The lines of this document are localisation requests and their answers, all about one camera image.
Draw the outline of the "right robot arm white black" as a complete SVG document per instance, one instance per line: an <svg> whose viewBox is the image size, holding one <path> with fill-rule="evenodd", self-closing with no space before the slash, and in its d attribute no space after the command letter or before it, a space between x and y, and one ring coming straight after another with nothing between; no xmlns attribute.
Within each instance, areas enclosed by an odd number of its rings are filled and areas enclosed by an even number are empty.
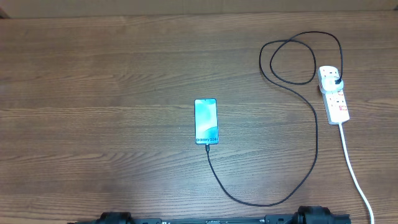
<svg viewBox="0 0 398 224"><path fill-rule="evenodd" d="M291 224L351 224L348 214L335 215L326 207L300 206Z"/></svg>

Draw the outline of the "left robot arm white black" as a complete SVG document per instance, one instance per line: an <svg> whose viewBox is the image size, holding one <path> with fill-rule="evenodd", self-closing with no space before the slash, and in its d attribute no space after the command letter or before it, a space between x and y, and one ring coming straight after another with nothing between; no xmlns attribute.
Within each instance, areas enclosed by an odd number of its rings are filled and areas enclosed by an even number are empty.
<svg viewBox="0 0 398 224"><path fill-rule="evenodd" d="M104 212L96 220L68 224L135 224L129 212Z"/></svg>

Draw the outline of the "blue Galaxy smartphone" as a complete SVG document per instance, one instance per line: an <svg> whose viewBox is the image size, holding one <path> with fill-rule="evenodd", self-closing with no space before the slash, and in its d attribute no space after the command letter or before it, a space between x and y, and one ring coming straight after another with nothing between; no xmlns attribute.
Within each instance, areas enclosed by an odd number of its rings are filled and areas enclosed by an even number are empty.
<svg viewBox="0 0 398 224"><path fill-rule="evenodd" d="M214 98L196 99L195 142L198 145L218 144L217 102Z"/></svg>

